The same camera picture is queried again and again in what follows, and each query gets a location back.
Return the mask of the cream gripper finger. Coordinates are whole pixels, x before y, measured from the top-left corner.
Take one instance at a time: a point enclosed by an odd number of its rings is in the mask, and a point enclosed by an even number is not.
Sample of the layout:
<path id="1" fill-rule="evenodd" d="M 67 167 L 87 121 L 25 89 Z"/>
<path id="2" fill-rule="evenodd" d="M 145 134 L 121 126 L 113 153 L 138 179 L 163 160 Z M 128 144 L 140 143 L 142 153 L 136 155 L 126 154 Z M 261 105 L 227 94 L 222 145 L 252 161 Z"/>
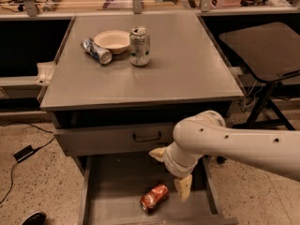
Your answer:
<path id="1" fill-rule="evenodd" d="M 161 148 L 156 148 L 153 149 L 149 152 L 149 156 L 151 158 L 156 159 L 158 162 L 163 162 L 164 161 L 164 152 L 166 151 L 165 147 Z"/>
<path id="2" fill-rule="evenodd" d="M 174 178 L 173 181 L 181 202 L 185 203 L 190 195 L 192 175 L 190 174 L 184 178 Z"/>

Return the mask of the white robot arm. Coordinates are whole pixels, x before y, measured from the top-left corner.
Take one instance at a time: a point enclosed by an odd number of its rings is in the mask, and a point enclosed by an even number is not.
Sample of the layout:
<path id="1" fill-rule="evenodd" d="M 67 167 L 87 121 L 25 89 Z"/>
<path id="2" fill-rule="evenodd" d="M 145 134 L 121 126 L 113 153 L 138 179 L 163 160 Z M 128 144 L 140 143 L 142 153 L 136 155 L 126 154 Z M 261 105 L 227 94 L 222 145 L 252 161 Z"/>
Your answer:
<path id="1" fill-rule="evenodd" d="M 172 137 L 170 145 L 149 155 L 164 163 L 174 176 L 183 202 L 190 194 L 191 173 L 205 155 L 229 158 L 300 181 L 299 131 L 228 128 L 218 112 L 205 111 L 178 122 Z"/>

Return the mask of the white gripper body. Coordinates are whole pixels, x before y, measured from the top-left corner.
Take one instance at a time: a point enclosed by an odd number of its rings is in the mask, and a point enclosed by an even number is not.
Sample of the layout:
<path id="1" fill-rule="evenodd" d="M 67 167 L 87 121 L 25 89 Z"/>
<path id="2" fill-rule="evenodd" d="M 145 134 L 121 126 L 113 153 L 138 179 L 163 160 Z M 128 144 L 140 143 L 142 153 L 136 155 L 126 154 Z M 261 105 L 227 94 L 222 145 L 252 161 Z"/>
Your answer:
<path id="1" fill-rule="evenodd" d="M 171 143 L 163 152 L 167 170 L 178 178 L 190 175 L 202 157 L 203 155 L 193 155 L 183 150 L 176 142 Z"/>

